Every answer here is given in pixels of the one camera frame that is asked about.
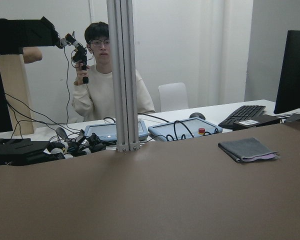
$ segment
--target tablet device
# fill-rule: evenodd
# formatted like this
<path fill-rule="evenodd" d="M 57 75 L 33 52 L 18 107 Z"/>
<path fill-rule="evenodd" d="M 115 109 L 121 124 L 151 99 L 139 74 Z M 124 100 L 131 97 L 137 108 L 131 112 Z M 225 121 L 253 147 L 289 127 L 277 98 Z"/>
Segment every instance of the tablet device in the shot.
<path fill-rule="evenodd" d="M 149 134 L 144 121 L 138 121 L 138 130 L 139 141 L 146 140 Z M 105 123 L 86 126 L 84 134 L 86 136 L 91 136 L 92 133 L 95 133 L 103 141 L 112 143 L 115 143 L 117 141 L 116 123 Z"/>
<path fill-rule="evenodd" d="M 223 129 L 211 122 L 208 122 L 206 120 L 203 120 L 199 117 L 192 117 L 184 120 L 180 120 L 183 124 L 187 126 L 187 128 L 190 130 L 192 135 L 194 137 L 202 137 L 202 134 L 199 134 L 198 130 L 199 128 L 204 128 L 205 132 L 209 132 L 211 134 L 214 133 L 222 133 Z M 169 141 L 180 140 L 182 135 L 185 135 L 186 139 L 192 138 L 192 135 L 190 132 L 185 128 L 185 126 L 177 122 L 176 124 L 174 122 L 168 122 L 168 123 L 163 123 L 155 126 L 150 126 L 148 127 L 148 131 L 151 135 L 153 136 L 158 136 L 156 139 L 159 139 L 161 141 L 167 141 L 166 136 L 171 135 L 172 137 L 168 137 Z"/>

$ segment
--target white sweater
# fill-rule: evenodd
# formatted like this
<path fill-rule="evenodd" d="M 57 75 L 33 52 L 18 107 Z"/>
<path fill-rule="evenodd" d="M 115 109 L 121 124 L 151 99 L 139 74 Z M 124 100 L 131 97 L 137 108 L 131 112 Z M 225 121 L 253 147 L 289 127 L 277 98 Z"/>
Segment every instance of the white sweater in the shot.
<path fill-rule="evenodd" d="M 88 69 L 89 83 L 74 86 L 72 106 L 83 120 L 93 121 L 105 117 L 115 118 L 115 97 L 112 72 L 103 74 L 96 65 Z M 138 71 L 136 75 L 136 95 L 138 113 L 154 113 L 155 107 L 151 96 Z"/>

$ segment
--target white label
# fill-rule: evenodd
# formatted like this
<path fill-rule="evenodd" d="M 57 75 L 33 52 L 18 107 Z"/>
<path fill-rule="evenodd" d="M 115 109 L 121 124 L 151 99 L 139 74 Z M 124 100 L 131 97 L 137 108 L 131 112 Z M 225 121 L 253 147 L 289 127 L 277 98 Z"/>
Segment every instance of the white label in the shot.
<path fill-rule="evenodd" d="M 245 120 L 245 121 L 240 121 L 239 123 L 243 125 L 252 125 L 252 124 L 258 124 L 259 122 L 255 120 Z"/>

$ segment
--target black box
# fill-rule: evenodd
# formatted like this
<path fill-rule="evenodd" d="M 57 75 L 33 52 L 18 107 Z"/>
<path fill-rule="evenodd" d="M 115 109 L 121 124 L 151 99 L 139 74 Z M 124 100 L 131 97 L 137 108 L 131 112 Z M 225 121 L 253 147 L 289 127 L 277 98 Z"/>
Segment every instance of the black box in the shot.
<path fill-rule="evenodd" d="M 248 120 L 238 121 L 233 123 L 233 131 L 256 128 L 266 125 L 279 124 L 281 118 L 276 116 L 270 116 L 267 114 L 256 116 Z"/>

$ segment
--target computer mouse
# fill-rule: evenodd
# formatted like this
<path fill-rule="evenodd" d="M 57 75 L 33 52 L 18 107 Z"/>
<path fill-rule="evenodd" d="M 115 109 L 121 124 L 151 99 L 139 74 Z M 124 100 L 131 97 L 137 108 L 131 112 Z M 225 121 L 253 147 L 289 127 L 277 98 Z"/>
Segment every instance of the computer mouse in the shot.
<path fill-rule="evenodd" d="M 206 120 L 206 117 L 202 113 L 200 113 L 200 112 L 194 112 L 194 113 L 192 113 L 189 118 L 190 119 L 191 118 L 201 118 L 203 120 Z"/>

